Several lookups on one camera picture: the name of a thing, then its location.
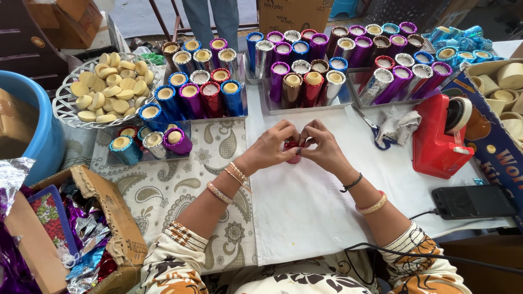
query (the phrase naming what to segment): gold bracelet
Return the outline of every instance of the gold bracelet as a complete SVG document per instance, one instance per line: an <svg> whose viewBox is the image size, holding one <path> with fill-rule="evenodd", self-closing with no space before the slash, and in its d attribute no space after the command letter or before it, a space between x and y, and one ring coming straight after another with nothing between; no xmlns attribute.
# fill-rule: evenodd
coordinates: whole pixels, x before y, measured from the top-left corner
<svg viewBox="0 0 523 294"><path fill-rule="evenodd" d="M236 167L236 165L232 161L229 162L229 164L234 169L234 171L240 175L240 178L242 178L242 180L244 182L246 182L247 181L247 177L243 175L243 173Z"/></svg>
<svg viewBox="0 0 523 294"><path fill-rule="evenodd" d="M224 193L221 193L220 190L218 190L213 184L211 181L208 181L207 182L207 189L209 189L209 191L211 191L211 193L213 193L216 197L218 197L218 199L222 200L223 202L227 203L227 204L232 204L234 201L227 197Z"/></svg>
<svg viewBox="0 0 523 294"><path fill-rule="evenodd" d="M233 178L235 178L236 181L238 181L238 183L240 184L240 186L244 187L247 191L249 191L249 193L251 193L251 194L253 193L253 192L251 191L251 189L249 189L247 186L245 186L245 185L243 184L243 182L240 181L240 180L239 180L235 175L233 175L233 174L232 174L232 173L231 173L227 168L224 168L224 169L225 169L225 171L226 171L228 174L230 174Z"/></svg>
<svg viewBox="0 0 523 294"><path fill-rule="evenodd" d="M385 205L385 202L387 202L387 194L385 194L385 192L383 192L383 191L380 191L380 193L382 195L380 201L378 201L376 204L374 204L373 206L368 207L368 208L362 209L362 208L359 208L358 206L356 206L356 211L358 211L361 214L368 214L368 213L375 212L376 210L382 208Z"/></svg>

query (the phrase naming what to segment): silver foil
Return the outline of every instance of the silver foil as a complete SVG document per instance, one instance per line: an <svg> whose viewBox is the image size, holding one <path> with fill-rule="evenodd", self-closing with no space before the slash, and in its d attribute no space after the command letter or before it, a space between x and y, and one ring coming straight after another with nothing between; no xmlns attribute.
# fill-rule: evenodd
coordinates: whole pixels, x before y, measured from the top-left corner
<svg viewBox="0 0 523 294"><path fill-rule="evenodd" d="M311 64L305 60L296 60L291 65L291 70L295 73L299 73L302 76L309 71L311 71Z"/></svg>
<svg viewBox="0 0 523 294"><path fill-rule="evenodd" d="M189 78L191 83L197 84L198 86L205 84L206 82L210 81L210 79L211 79L211 74L208 71L203 71L203 70L194 71L191 74L191 77Z"/></svg>
<svg viewBox="0 0 523 294"><path fill-rule="evenodd" d="M184 62L177 62L176 61L176 57L178 57L178 55L180 54L186 54L189 56L189 58L184 61ZM192 56L191 56L191 53L187 52L187 51L178 51L176 52L174 55L173 55L173 63L174 63L174 67L175 67L175 72L184 72L186 73L188 76L191 75L191 73L193 71L195 71L195 65L192 61Z"/></svg>
<svg viewBox="0 0 523 294"><path fill-rule="evenodd" d="M428 76L423 77L423 76L420 76L418 73L416 73L416 69L419 69L419 68L427 71ZM400 93L398 94L398 96L395 99L393 99L393 101L411 100L412 95L414 95L414 93L416 93L416 91L418 91L419 88L421 88L421 86L423 86L423 84L425 84L425 82L428 81L428 79L430 79L432 77L433 73L434 72L432 71L432 68L426 64L414 65L412 67L411 80L408 81L405 86L403 86Z"/></svg>
<svg viewBox="0 0 523 294"><path fill-rule="evenodd" d="M342 76L342 81L340 83L334 83L329 79L329 76L333 73L337 73L340 76ZM339 90L342 88L342 86L345 84L345 75L341 71L328 71L327 72L327 83L324 85L323 91L325 91L325 97L324 99L320 99L321 106L330 106L334 99L338 97Z"/></svg>
<svg viewBox="0 0 523 294"><path fill-rule="evenodd" d="M289 35L295 35L297 39L296 40L289 40L289 38L288 38ZM285 33L283 33L283 38L285 39L285 41L287 43L292 44L292 43L294 43L296 41L300 41L301 40L301 33L298 32L298 31L295 31L295 30L286 31Z"/></svg>
<svg viewBox="0 0 523 294"><path fill-rule="evenodd" d="M225 52L231 52L233 57L229 61L225 61L222 59L222 54ZM231 80L239 81L240 80L240 73L238 72L238 59L236 58L236 51L234 51L231 48L225 48L218 52L218 59L220 60L220 68L221 69L228 69L229 73L231 73Z"/></svg>
<svg viewBox="0 0 523 294"><path fill-rule="evenodd" d="M344 42L344 41L350 42L352 44L352 47L350 47L350 48L341 47L340 44L341 44L341 42ZM356 47L356 44L354 43L353 39L340 38L338 40L338 42L336 43L336 48L334 49L334 55L332 55L332 57L342 57L348 61L350 56L354 52L355 47Z"/></svg>
<svg viewBox="0 0 523 294"><path fill-rule="evenodd" d="M156 158L158 160L166 159L167 158L167 149L165 148L165 146L163 146L163 143L161 141L157 145L147 146L147 138L152 134L159 134L163 138L162 132L151 132L151 133L147 134L147 136L145 136L145 138L143 138L142 145L145 148L147 148L147 150L151 153L151 155L154 158Z"/></svg>
<svg viewBox="0 0 523 294"><path fill-rule="evenodd" d="M203 60L203 61L196 60L196 54L198 54L198 52L201 52L201 51L207 52L209 54L209 58L206 60ZM194 52L194 54L192 55L192 59L194 60L197 70L208 71L208 72L212 72L213 70L215 70L214 63L212 62L211 50L207 50L207 49L196 50L196 52Z"/></svg>
<svg viewBox="0 0 523 294"><path fill-rule="evenodd" d="M390 81L383 82L378 78L378 75L380 73L386 73ZM386 69L376 69L370 78L369 82L365 85L365 88L361 90L361 93L359 94L359 98L361 100L361 103L366 106L371 106L372 103L374 103L374 100L380 95L385 89L392 83L394 80L394 76L392 73Z"/></svg>
<svg viewBox="0 0 523 294"><path fill-rule="evenodd" d="M261 46L269 46L269 49L264 49ZM270 77L270 67L272 65L272 50L274 44L271 41L262 40L256 43L256 60L254 78L259 80L261 78Z"/></svg>
<svg viewBox="0 0 523 294"><path fill-rule="evenodd" d="M0 220L9 215L16 192L34 163L34 159L27 157L0 160Z"/></svg>
<svg viewBox="0 0 523 294"><path fill-rule="evenodd" d="M407 53L397 54L394 59L396 60L396 65L402 65L404 67L412 67L414 65L414 58Z"/></svg>

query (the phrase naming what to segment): foil-wrapped candle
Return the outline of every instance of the foil-wrapped candle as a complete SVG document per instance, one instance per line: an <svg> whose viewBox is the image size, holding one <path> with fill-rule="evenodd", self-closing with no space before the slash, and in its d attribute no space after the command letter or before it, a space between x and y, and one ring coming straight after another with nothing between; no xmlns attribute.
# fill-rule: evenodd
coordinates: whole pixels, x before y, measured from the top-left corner
<svg viewBox="0 0 523 294"><path fill-rule="evenodd" d="M433 74L416 93L412 96L412 100L428 98L428 95L434 91L443 81L452 74L452 69L445 62L435 62L431 66Z"/></svg>
<svg viewBox="0 0 523 294"><path fill-rule="evenodd" d="M436 60L447 63L451 68L456 66L458 57L458 48L448 46L439 49L436 52Z"/></svg>
<svg viewBox="0 0 523 294"><path fill-rule="evenodd" d="M390 56L382 55L376 57L374 59L374 63L370 66L370 70L368 71L368 74L366 74L362 80L360 81L360 87L359 92L363 91L363 88L366 86L366 84L369 82L369 80L373 77L374 71L376 69L385 69L385 70L391 70L393 67L395 67L394 60L390 58Z"/></svg>
<svg viewBox="0 0 523 294"><path fill-rule="evenodd" d="M372 48L369 53L367 66L372 66L378 56L386 55L391 46L391 41L385 36L376 36L372 40Z"/></svg>
<svg viewBox="0 0 523 294"><path fill-rule="evenodd" d="M160 86L154 92L154 98L165 111L167 121L186 120L184 110L176 99L176 89L170 85Z"/></svg>
<svg viewBox="0 0 523 294"><path fill-rule="evenodd" d="M414 94L425 84L433 75L432 68L424 64L415 64L412 67L412 78L408 81L401 91L397 94L394 101L411 100Z"/></svg>
<svg viewBox="0 0 523 294"><path fill-rule="evenodd" d="M427 51L418 51L414 53L414 61L420 64L431 65L434 62L434 57Z"/></svg>
<svg viewBox="0 0 523 294"><path fill-rule="evenodd" d="M306 73L301 91L301 108L316 106L323 85L323 77L317 72Z"/></svg>
<svg viewBox="0 0 523 294"><path fill-rule="evenodd" d="M169 76L169 85L178 90L189 81L189 77L184 72L175 72Z"/></svg>
<svg viewBox="0 0 523 294"><path fill-rule="evenodd" d="M163 132L169 125L165 110L156 103L147 103L140 108L138 116L151 131Z"/></svg>
<svg viewBox="0 0 523 294"><path fill-rule="evenodd" d="M311 37L309 59L324 59L327 52L328 37L324 33L315 33Z"/></svg>
<svg viewBox="0 0 523 294"><path fill-rule="evenodd" d="M274 62L291 64L291 45L287 42L278 42L274 45Z"/></svg>
<svg viewBox="0 0 523 294"><path fill-rule="evenodd" d="M334 57L334 50L338 45L338 40L341 38L347 38L349 36L349 30L346 27L338 26L331 30L331 36L328 39L327 44L327 60Z"/></svg>
<svg viewBox="0 0 523 294"><path fill-rule="evenodd" d="M476 63L492 60L492 54L483 50L474 50L472 53L476 56Z"/></svg>
<svg viewBox="0 0 523 294"><path fill-rule="evenodd" d="M400 53L396 54L396 58L394 58L397 65L401 65L404 67L412 67L414 65L414 58L406 53Z"/></svg>
<svg viewBox="0 0 523 294"><path fill-rule="evenodd" d="M251 72L256 71L255 60L256 60L256 43L263 40L263 34L256 31L247 35L247 50L249 52L249 69Z"/></svg>
<svg viewBox="0 0 523 294"><path fill-rule="evenodd" d="M307 44L311 41L312 35L315 33L318 33L317 31L313 29L306 29L301 32L301 40L305 41Z"/></svg>
<svg viewBox="0 0 523 294"><path fill-rule="evenodd" d="M192 62L191 53L187 51L178 51L173 56L174 69L177 72L184 72L188 76L195 71L195 66Z"/></svg>
<svg viewBox="0 0 523 294"><path fill-rule="evenodd" d="M267 40L263 40L256 43L256 58L254 60L255 79L268 78L270 76L270 66L272 65L272 51L274 49L275 43L277 42L272 43L272 41Z"/></svg>
<svg viewBox="0 0 523 294"><path fill-rule="evenodd" d="M374 104L379 105L389 103L405 86L405 84L412 79L412 71L402 65L395 66L392 69L392 75L394 76L394 80L385 91L376 97L373 102Z"/></svg>
<svg viewBox="0 0 523 294"><path fill-rule="evenodd" d="M362 67L367 64L367 57L372 48L372 40L367 37L357 37L354 42L356 48L348 60L349 68Z"/></svg>
<svg viewBox="0 0 523 294"><path fill-rule="evenodd" d="M140 150L143 150L142 141L138 138L138 128L134 126L127 126L123 127L118 131L117 137L121 135L128 135L130 136L136 144L138 144L138 147L140 147Z"/></svg>
<svg viewBox="0 0 523 294"><path fill-rule="evenodd" d="M267 34L267 41L272 42L273 44L281 42L283 41L283 34L278 31L272 31Z"/></svg>
<svg viewBox="0 0 523 294"><path fill-rule="evenodd" d="M229 116L243 116L242 87L238 81L228 80L220 88Z"/></svg>
<svg viewBox="0 0 523 294"><path fill-rule="evenodd" d="M332 70L341 71L342 73L345 74L347 72L347 68L349 66L349 63L343 57L333 57L333 58L329 59L328 66Z"/></svg>
<svg viewBox="0 0 523 294"><path fill-rule="evenodd" d="M460 52L456 57L456 65L460 65L462 62L474 63L476 62L476 55L470 52Z"/></svg>
<svg viewBox="0 0 523 294"><path fill-rule="evenodd" d="M430 33L430 36L428 37L428 40L434 44L439 40L446 40L450 39L450 30L446 27L437 27L432 30L432 33Z"/></svg>
<svg viewBox="0 0 523 294"><path fill-rule="evenodd" d="M187 83L183 85L178 94L181 100L185 104L185 108L191 119L204 119L207 118L205 106L201 102L200 88L197 84Z"/></svg>
<svg viewBox="0 0 523 294"><path fill-rule="evenodd" d="M220 85L215 82L206 82L200 87L200 95L209 118L224 117L225 106L220 95Z"/></svg>
<svg viewBox="0 0 523 294"><path fill-rule="evenodd" d="M391 41L391 46L387 52L387 55L394 58L396 54L399 54L407 46L407 38L402 35L392 35L389 40Z"/></svg>
<svg viewBox="0 0 523 294"><path fill-rule="evenodd" d="M212 72L214 70L214 62L212 61L212 53L210 50L197 50L192 55L192 59L195 62L196 69L208 72Z"/></svg>
<svg viewBox="0 0 523 294"><path fill-rule="evenodd" d="M112 140L109 144L109 150L124 165L134 165L143 157L140 147L128 135L122 135Z"/></svg>
<svg viewBox="0 0 523 294"><path fill-rule="evenodd" d="M184 43L184 51L191 53L191 55L200 49L201 49L201 42L198 40L189 40Z"/></svg>
<svg viewBox="0 0 523 294"><path fill-rule="evenodd" d="M231 75L228 69L215 69L211 73L211 81L222 84L223 82L230 80Z"/></svg>
<svg viewBox="0 0 523 294"><path fill-rule="evenodd" d="M320 106L330 106L338 97L338 93L345 84L345 74L341 71L329 71L327 72L326 82L324 82L322 91L318 98L318 104Z"/></svg>
<svg viewBox="0 0 523 294"><path fill-rule="evenodd" d="M296 60L292 63L291 69L293 72L303 76L304 74L311 71L311 65L305 60Z"/></svg>
<svg viewBox="0 0 523 294"><path fill-rule="evenodd" d="M323 78L329 70L328 62L323 59L315 59L311 62L311 71L321 74Z"/></svg>
<svg viewBox="0 0 523 294"><path fill-rule="evenodd" d="M174 68L173 55L180 50L180 45L176 42L166 42L162 45L162 53L167 63Z"/></svg>
<svg viewBox="0 0 523 294"><path fill-rule="evenodd" d="M292 44L291 61L307 60L309 61L309 44L304 41L296 41Z"/></svg>
<svg viewBox="0 0 523 294"><path fill-rule="evenodd" d="M163 145L178 155L189 154L192 150L191 139L179 128L172 128L163 135Z"/></svg>
<svg viewBox="0 0 523 294"><path fill-rule="evenodd" d="M217 69L220 67L220 58L218 53L227 48L227 41L222 38L212 39L209 43L209 46L211 47L212 51L212 62L214 63L214 68Z"/></svg>
<svg viewBox="0 0 523 294"><path fill-rule="evenodd" d="M365 36L366 33L367 33L367 31L362 26L355 25L355 26L351 26L349 28L349 38L351 38L353 40L356 39L357 37Z"/></svg>
<svg viewBox="0 0 523 294"><path fill-rule="evenodd" d="M299 93L303 78L297 73L288 73L283 77L281 108L296 108L300 104Z"/></svg>
<svg viewBox="0 0 523 294"><path fill-rule="evenodd" d="M381 28L383 29L382 35L386 37L391 37L392 35L397 35L400 33L400 27L395 24L391 24L390 22L383 24Z"/></svg>
<svg viewBox="0 0 523 294"><path fill-rule="evenodd" d="M239 80L240 73L238 72L238 59L236 58L236 51L231 48L223 49L218 53L220 59L220 68L228 69L231 79Z"/></svg>
<svg viewBox="0 0 523 294"><path fill-rule="evenodd" d="M283 33L283 40L289 44L301 40L301 33L295 30L286 31Z"/></svg>
<svg viewBox="0 0 523 294"><path fill-rule="evenodd" d="M404 21L400 25L400 35L407 37L418 32L418 28L412 22Z"/></svg>
<svg viewBox="0 0 523 294"><path fill-rule="evenodd" d="M208 71L194 71L189 78L190 82L197 84L198 87L208 82L211 78L211 74Z"/></svg>
<svg viewBox="0 0 523 294"><path fill-rule="evenodd" d="M360 101L365 106L371 106L374 100L394 81L392 73L386 69L376 69L371 79L359 94Z"/></svg>
<svg viewBox="0 0 523 294"><path fill-rule="evenodd" d="M275 62L270 68L270 92L269 98L275 103L281 102L281 86L283 77L291 70L284 62Z"/></svg>
<svg viewBox="0 0 523 294"><path fill-rule="evenodd" d="M142 140L143 146L157 160L167 158L167 149L163 145L163 132L151 132Z"/></svg>
<svg viewBox="0 0 523 294"><path fill-rule="evenodd" d="M349 60L355 47L356 44L351 38L340 38L336 44L332 57L341 57L345 60Z"/></svg>
<svg viewBox="0 0 523 294"><path fill-rule="evenodd" d="M380 36L381 34L383 34L383 28L380 27L379 25L375 25L375 24L366 26L365 30L367 31L367 33L365 34L365 37L368 37L371 40L374 39L374 37L377 37L377 36Z"/></svg>
<svg viewBox="0 0 523 294"><path fill-rule="evenodd" d="M407 36L407 46L403 49L403 53L414 54L421 50L425 45L425 39L420 35L408 35Z"/></svg>

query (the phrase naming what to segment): woman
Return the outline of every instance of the woman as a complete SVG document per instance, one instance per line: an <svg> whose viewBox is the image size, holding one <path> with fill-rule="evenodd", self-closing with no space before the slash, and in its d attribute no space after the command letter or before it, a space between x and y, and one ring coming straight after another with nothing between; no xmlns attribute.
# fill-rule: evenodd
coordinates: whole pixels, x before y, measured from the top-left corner
<svg viewBox="0 0 523 294"><path fill-rule="evenodd" d="M304 143L305 148L281 151L280 145L287 138L299 141L300 146ZM306 149L313 144L317 144L316 149ZM140 289L147 294L380 293L364 250L246 267L221 273L218 279L209 279L210 282L202 281L200 266L205 263L206 238L211 236L243 179L296 154L313 160L340 180L354 199L357 210L363 213L380 247L400 252L442 254L434 241L350 165L334 136L319 120L308 123L301 134L293 124L282 120L209 182L208 189L158 236L145 259ZM382 255L394 293L470 293L456 274L456 268L445 259Z"/></svg>

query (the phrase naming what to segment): sleeve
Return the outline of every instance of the sleeve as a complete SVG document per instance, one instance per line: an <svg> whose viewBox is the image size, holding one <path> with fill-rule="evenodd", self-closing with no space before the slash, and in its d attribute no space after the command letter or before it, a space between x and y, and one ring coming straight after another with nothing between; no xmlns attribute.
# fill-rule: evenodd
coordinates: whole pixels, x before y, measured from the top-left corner
<svg viewBox="0 0 523 294"><path fill-rule="evenodd" d="M412 222L409 229L385 249L417 254L443 255L443 249ZM471 294L448 260L408 257L380 251L391 276L394 294Z"/></svg>
<svg viewBox="0 0 523 294"><path fill-rule="evenodd" d="M200 278L207 242L176 221L171 222L149 248L139 292L208 294Z"/></svg>

